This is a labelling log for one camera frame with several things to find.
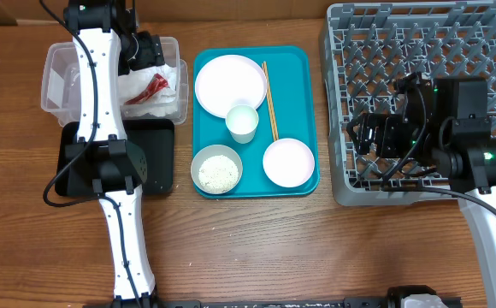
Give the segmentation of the red snack wrapper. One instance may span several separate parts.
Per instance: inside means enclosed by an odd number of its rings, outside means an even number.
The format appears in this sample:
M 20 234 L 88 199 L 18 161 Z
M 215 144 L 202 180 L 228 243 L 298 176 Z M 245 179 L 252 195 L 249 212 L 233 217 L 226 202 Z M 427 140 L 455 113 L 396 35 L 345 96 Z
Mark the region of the red snack wrapper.
M 148 86 L 138 96 L 127 100 L 125 105 L 142 104 L 167 87 L 169 87 L 168 81 L 160 74 L 154 74 Z

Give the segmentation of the white napkin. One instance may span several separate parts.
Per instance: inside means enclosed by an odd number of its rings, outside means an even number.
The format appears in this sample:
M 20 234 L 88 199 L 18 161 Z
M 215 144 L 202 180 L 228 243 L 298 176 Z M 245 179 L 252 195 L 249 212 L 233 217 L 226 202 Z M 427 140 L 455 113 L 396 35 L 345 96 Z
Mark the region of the white napkin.
M 153 95 L 142 104 L 125 105 L 125 102 L 138 96 L 150 83 L 154 74 L 160 74 L 169 84 L 169 87 Z M 178 74 L 176 67 L 164 64 L 160 67 L 150 67 L 138 71 L 130 71 L 127 75 L 122 75 L 118 79 L 119 103 L 121 113 L 124 117 L 156 116 L 164 117 L 177 111 L 176 84 Z

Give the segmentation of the white paper cup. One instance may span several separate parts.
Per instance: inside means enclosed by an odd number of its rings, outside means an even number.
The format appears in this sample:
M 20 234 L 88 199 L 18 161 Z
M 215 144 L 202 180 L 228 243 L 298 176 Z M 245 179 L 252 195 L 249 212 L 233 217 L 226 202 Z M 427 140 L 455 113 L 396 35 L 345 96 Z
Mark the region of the white paper cup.
M 225 122 L 233 139 L 240 144 L 247 144 L 255 136 L 259 115 L 249 105 L 237 105 L 228 111 Z

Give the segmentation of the grey bowl of rice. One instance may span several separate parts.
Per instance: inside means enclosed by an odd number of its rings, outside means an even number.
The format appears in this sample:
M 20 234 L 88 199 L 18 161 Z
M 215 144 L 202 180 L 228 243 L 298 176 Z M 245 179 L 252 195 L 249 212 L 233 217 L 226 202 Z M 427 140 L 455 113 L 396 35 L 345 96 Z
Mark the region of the grey bowl of rice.
M 239 154 L 226 145 L 209 145 L 192 159 L 192 181 L 199 190 L 219 195 L 232 191 L 240 182 L 243 164 Z

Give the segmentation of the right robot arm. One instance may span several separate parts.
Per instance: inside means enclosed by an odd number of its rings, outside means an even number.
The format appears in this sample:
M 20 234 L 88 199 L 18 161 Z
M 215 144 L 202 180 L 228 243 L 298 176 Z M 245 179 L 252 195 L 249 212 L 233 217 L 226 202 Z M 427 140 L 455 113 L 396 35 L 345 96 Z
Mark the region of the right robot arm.
M 387 193 L 453 197 L 469 223 L 487 303 L 496 307 L 496 137 L 480 76 L 426 79 L 412 73 L 393 82 L 404 98 L 399 114 L 363 113 L 346 131 L 356 153 L 376 149 L 397 164 L 380 176 Z

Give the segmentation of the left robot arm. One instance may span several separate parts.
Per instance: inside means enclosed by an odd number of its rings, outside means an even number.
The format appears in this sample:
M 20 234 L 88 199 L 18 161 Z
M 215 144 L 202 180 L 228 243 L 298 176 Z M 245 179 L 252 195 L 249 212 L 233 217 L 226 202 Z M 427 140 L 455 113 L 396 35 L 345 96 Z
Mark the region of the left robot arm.
M 163 65 L 162 49 L 156 38 L 138 31 L 135 10 L 123 1 L 71 1 L 63 14 L 81 79 L 81 118 L 63 173 L 84 181 L 87 200 L 98 201 L 105 214 L 115 267 L 111 306 L 156 307 L 141 217 L 147 160 L 127 137 L 118 81 Z

